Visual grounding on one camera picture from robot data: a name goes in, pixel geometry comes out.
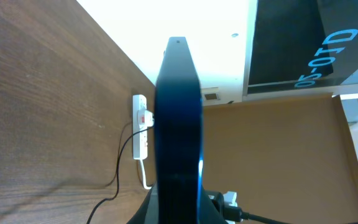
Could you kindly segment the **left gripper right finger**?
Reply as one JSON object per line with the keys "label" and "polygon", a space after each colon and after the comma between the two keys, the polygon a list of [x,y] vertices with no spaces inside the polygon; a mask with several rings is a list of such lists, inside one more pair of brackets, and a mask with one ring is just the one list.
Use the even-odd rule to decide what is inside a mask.
{"label": "left gripper right finger", "polygon": [[200,224],[227,224],[223,216],[223,194],[202,187],[200,197]]}

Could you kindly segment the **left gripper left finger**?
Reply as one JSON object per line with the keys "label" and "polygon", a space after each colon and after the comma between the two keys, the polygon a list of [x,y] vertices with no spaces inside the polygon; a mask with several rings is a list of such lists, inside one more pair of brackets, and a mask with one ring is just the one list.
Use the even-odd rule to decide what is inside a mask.
{"label": "left gripper left finger", "polygon": [[127,224],[158,224],[158,186],[149,190],[138,211]]}

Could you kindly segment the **blue Galaxy smartphone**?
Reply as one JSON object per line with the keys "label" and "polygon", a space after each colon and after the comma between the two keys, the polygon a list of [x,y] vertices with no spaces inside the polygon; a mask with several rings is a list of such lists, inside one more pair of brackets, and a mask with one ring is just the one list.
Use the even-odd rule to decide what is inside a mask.
{"label": "blue Galaxy smartphone", "polygon": [[197,223],[203,170],[200,81],[184,37],[168,40],[155,85],[159,223]]}

